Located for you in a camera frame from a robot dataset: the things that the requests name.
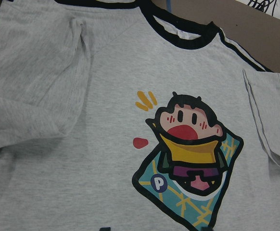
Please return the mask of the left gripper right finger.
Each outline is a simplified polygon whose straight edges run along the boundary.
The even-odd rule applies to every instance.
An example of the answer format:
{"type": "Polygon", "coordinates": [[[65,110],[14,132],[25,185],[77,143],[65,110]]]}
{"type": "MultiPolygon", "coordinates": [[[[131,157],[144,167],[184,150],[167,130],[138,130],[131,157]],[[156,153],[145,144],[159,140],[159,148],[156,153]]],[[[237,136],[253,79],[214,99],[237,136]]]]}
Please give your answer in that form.
{"type": "Polygon", "coordinates": [[[212,227],[201,227],[201,231],[212,231],[212,227]]]}

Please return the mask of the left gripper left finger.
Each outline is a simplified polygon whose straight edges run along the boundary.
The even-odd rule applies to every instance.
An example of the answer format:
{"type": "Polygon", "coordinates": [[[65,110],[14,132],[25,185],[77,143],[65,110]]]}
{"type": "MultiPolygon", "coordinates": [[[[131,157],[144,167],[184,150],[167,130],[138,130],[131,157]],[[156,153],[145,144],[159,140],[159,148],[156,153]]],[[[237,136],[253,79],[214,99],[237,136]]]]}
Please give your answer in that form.
{"type": "Polygon", "coordinates": [[[111,227],[101,227],[99,231],[111,231],[111,227]]]}

